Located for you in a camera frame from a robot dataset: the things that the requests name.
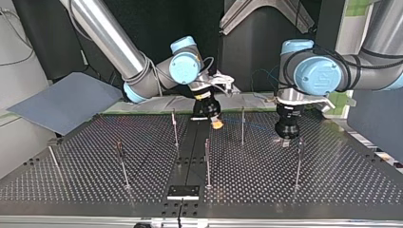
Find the cable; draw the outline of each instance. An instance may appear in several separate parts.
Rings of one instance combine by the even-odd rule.
[[[214,64],[214,57],[213,56],[205,58],[203,60],[203,62],[205,63],[205,61],[207,61],[207,60],[210,60],[210,63],[208,64],[207,67],[205,67],[203,70],[201,70],[201,72],[210,69],[210,67]]]
[[[30,51],[29,56],[27,56],[25,59],[22,59],[22,60],[19,60],[19,61],[16,61],[16,62],[12,62],[12,63],[0,64],[0,67],[20,64],[20,63],[25,62],[26,60],[28,60],[32,55],[33,55],[33,49]]]
[[[23,42],[28,48],[32,48],[32,45],[29,43],[28,37],[26,36],[26,39],[24,40],[23,37],[20,35],[20,33],[18,33],[15,26],[11,23],[11,21],[7,17],[7,13],[9,13],[9,14],[11,14],[11,16],[15,17],[17,20],[20,20],[20,17],[17,15],[17,13],[15,13],[9,9],[4,9],[4,8],[0,8],[0,12],[3,12],[3,19],[6,21],[6,23],[10,27],[10,29],[12,29],[14,31],[14,33],[21,40],[21,42]]]
[[[15,34],[18,37],[18,39],[20,39],[30,49],[30,53],[26,58],[24,58],[22,60],[15,61],[15,62],[11,62],[11,63],[0,64],[0,67],[11,66],[11,65],[16,65],[16,64],[23,63],[26,60],[28,60],[30,57],[32,57],[32,55],[34,53],[32,45],[29,43],[29,39],[28,39],[27,36],[26,36],[25,40],[23,39],[23,37],[18,33],[17,29],[11,23],[11,21],[9,20],[9,18],[7,17],[6,14],[9,13],[9,14],[14,16],[18,20],[20,20],[20,17],[15,12],[13,12],[13,11],[11,11],[9,9],[0,8],[0,12],[2,12],[3,18],[5,19],[6,23],[9,25],[9,27],[15,32]]]
[[[257,72],[259,72],[259,71],[264,71],[264,72],[267,74],[268,77],[270,76],[271,78],[273,78],[274,80],[276,80],[276,81],[279,83],[279,80],[278,80],[275,76],[272,75],[273,70],[275,70],[277,67],[278,67],[278,66],[273,67],[270,71],[267,71],[267,70],[264,69],[264,68],[260,68],[260,69],[255,70],[255,71],[252,73],[252,75],[251,75],[251,91],[252,91],[252,94],[254,95],[254,97],[256,97],[256,98],[261,98],[261,97],[256,96],[256,95],[255,95],[255,91],[254,91],[255,89],[254,89],[254,80],[253,80],[253,76],[255,75],[255,73],[257,73]],[[272,84],[272,82],[270,81],[270,79],[268,79],[268,82],[269,82],[269,84],[272,86],[272,88],[274,89],[274,92],[277,93],[276,87]]]
[[[113,82],[115,82],[116,75],[117,75],[116,69],[113,68],[112,73],[111,73],[110,76],[109,76],[109,84],[110,84],[110,85],[113,85]]]
[[[230,124],[242,124],[242,121],[236,120],[236,119],[230,119],[230,118],[222,118],[223,121],[229,122]],[[258,123],[252,123],[252,122],[244,122],[245,124],[248,124],[251,127],[264,130],[264,131],[269,131],[272,133],[272,135],[275,135],[276,133],[273,132],[273,129],[267,128],[261,124]]]
[[[144,57],[144,63],[145,63],[144,69],[142,70],[142,72],[140,72],[138,75],[136,75],[134,77],[131,77],[131,78],[128,78],[128,79],[123,78],[123,79],[129,85],[136,85],[137,83],[139,83],[147,75],[148,70],[151,69],[153,74],[154,74],[154,77],[155,77],[155,79],[157,81],[158,91],[160,93],[160,96],[162,97],[163,96],[163,90],[162,90],[162,85],[161,85],[160,78],[158,76],[158,72],[162,72],[162,71],[160,69],[158,69],[154,65],[154,63],[144,53],[142,53],[142,52],[140,52],[140,53]]]
[[[74,26],[74,28],[76,29],[76,31],[78,31],[78,33],[80,33],[84,38],[86,38],[88,41],[91,41],[91,38],[89,38],[87,35],[85,35],[80,28],[78,28],[76,22],[75,22],[75,17],[74,17],[74,12],[73,12],[73,4],[72,4],[72,0],[68,0],[68,17],[70,18],[71,24]]]

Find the white wall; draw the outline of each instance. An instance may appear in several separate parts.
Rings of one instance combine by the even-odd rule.
[[[0,0],[0,7],[15,10],[11,0]],[[30,54],[30,49],[18,39],[3,16],[0,15],[0,65]],[[12,17],[9,19],[25,37],[20,22]],[[46,75],[35,55],[24,63],[0,66],[0,178],[45,149],[47,141],[54,137],[45,128],[12,117],[5,111],[47,87]]]

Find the metal rod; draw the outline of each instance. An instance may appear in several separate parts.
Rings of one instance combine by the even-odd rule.
[[[116,152],[117,152],[117,157],[118,161],[120,162],[122,166],[122,171],[124,172],[125,176],[125,188],[130,189],[130,183],[128,182],[128,177],[127,177],[127,171],[125,169],[125,152],[124,152],[124,147],[123,147],[123,142],[121,140],[118,140],[116,142]]]
[[[126,170],[125,170],[125,162],[124,161],[122,161],[122,169],[124,170],[126,188],[130,188],[130,184],[128,183],[127,173],[126,173]]]
[[[53,148],[51,147],[51,145],[48,146],[48,149],[50,151],[50,154],[51,154],[51,157],[52,157],[54,163],[59,168],[59,162],[56,160],[56,156],[54,155],[54,151],[53,151]]]
[[[175,120],[175,109],[172,111],[172,124],[174,125],[174,131],[175,131],[175,145],[178,148],[179,143],[178,143],[177,123],[176,123],[176,120]]]
[[[298,167],[297,167],[297,177],[296,177],[296,191],[299,189],[299,175],[300,175],[300,168],[302,164],[302,156],[304,154],[304,140],[302,137],[299,137],[298,142]]]
[[[242,107],[242,142],[241,142],[242,145],[245,142],[245,139],[244,139],[244,125],[245,125],[245,107]]]
[[[210,142],[208,139],[205,139],[205,162],[207,164],[207,189],[210,189],[211,180],[210,180]]]

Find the table surface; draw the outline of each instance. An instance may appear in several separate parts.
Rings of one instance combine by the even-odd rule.
[[[332,121],[308,111],[299,187],[297,142],[282,148],[275,112],[224,113],[225,126],[176,115],[102,115],[0,180],[0,216],[207,219],[403,219],[403,176]],[[206,188],[209,139],[211,188]],[[125,188],[116,142],[123,142]],[[197,185],[199,200],[168,200]]]

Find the silver robot arm segment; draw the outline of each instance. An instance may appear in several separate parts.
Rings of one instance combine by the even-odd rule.
[[[178,84],[189,85],[195,98],[207,105],[205,115],[221,127],[220,104],[212,94],[208,69],[192,37],[171,45],[173,56],[154,66],[138,51],[102,0],[60,0],[67,10],[122,73],[124,89],[133,103],[141,103]]]
[[[284,42],[278,85],[279,122],[283,139],[299,135],[297,118],[304,105],[327,111],[325,97],[349,89],[390,90],[403,86],[403,2],[383,0],[358,55],[340,56],[309,40]]]

